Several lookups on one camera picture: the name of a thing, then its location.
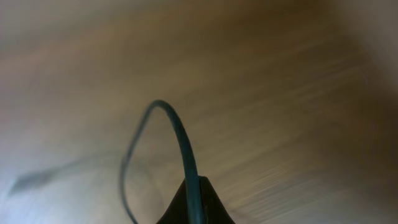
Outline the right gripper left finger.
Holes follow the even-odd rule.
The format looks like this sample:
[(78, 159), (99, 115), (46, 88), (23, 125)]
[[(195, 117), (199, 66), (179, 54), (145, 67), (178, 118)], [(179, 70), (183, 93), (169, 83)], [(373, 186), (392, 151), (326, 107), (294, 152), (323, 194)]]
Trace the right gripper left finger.
[(157, 224), (188, 224), (187, 191), (183, 181)]

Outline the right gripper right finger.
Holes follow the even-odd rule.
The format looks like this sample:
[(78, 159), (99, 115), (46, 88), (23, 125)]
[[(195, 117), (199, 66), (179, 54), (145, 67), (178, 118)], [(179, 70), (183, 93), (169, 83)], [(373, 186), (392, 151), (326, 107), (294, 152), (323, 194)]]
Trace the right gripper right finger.
[(209, 179), (199, 176), (201, 201), (206, 224), (234, 224)]

